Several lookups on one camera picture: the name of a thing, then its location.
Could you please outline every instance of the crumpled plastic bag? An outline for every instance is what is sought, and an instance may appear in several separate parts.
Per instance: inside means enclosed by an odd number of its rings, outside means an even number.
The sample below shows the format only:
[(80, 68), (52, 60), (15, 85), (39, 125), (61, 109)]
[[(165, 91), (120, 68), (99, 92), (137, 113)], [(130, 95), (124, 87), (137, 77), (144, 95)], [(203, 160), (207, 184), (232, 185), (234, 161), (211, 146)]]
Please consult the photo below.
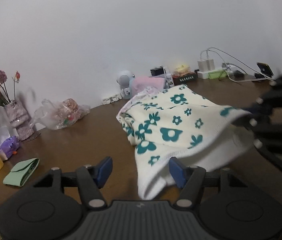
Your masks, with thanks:
[(91, 107), (78, 105), (72, 98), (63, 102), (42, 101), (42, 106), (35, 110), (30, 127), (40, 123), (51, 130), (58, 130), (73, 125), (90, 112)]

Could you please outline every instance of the purple toy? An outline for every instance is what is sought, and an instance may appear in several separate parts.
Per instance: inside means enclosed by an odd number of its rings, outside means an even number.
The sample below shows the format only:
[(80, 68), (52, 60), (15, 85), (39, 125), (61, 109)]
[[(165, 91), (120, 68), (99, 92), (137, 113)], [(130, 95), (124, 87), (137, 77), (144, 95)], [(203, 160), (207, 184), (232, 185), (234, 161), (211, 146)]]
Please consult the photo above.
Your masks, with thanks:
[(13, 154), (16, 154), (16, 150), (20, 147), (19, 139), (16, 136), (7, 138), (0, 145), (0, 157), (3, 161), (9, 159)]

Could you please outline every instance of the brown table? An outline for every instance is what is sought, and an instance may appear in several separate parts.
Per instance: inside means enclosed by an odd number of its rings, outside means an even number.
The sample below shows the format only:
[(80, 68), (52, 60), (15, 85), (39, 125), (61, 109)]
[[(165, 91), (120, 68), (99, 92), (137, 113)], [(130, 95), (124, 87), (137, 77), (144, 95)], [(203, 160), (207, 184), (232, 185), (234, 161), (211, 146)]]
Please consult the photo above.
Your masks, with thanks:
[[(236, 107), (249, 106), (260, 94), (270, 89), (267, 81), (237, 84), (228, 79), (197, 80), (189, 82), (188, 86), (214, 103)], [(5, 162), (0, 171), (0, 204), (19, 190), (18, 187), (5, 186), (2, 183), (3, 178), (17, 162), (34, 157), (40, 158), (40, 165), (27, 183), (52, 167), (60, 167), (63, 172), (74, 171), (84, 164), (94, 165), (105, 156), (111, 156), (113, 172), (101, 189), (105, 199), (108, 203), (113, 199), (139, 199), (134, 148), (115, 118), (125, 102), (120, 100), (110, 105), (98, 106), (69, 128), (57, 131), (42, 129), (38, 138), (22, 143), (18, 154)], [(277, 109), (272, 118), (276, 122), (282, 122), (282, 109)], [(229, 167), (282, 204), (282, 173), (256, 150), (239, 157)], [(65, 193), (80, 201), (77, 189), (67, 188)], [(178, 193), (176, 187), (168, 187), (157, 199), (173, 202)]]

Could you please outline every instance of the vase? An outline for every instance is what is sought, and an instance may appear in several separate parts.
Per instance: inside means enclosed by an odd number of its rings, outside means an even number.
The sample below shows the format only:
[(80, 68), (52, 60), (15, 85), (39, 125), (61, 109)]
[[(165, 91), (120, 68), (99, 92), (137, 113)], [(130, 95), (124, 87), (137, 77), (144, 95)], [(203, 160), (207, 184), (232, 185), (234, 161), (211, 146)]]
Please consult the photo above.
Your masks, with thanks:
[(12, 100), (12, 102), (4, 106), (4, 109), (10, 124), (19, 135), (19, 140), (23, 141), (34, 133), (28, 122), (28, 112), (23, 107), (21, 101)]

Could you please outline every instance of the green wallet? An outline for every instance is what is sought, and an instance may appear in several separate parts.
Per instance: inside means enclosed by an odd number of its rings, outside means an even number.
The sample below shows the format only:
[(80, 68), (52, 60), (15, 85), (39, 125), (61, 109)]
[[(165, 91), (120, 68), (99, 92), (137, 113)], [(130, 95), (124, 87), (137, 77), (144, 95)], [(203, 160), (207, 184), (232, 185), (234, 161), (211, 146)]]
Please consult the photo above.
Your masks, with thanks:
[(33, 158), (15, 164), (10, 173), (4, 178), (3, 183), (22, 187), (39, 165), (40, 159)]

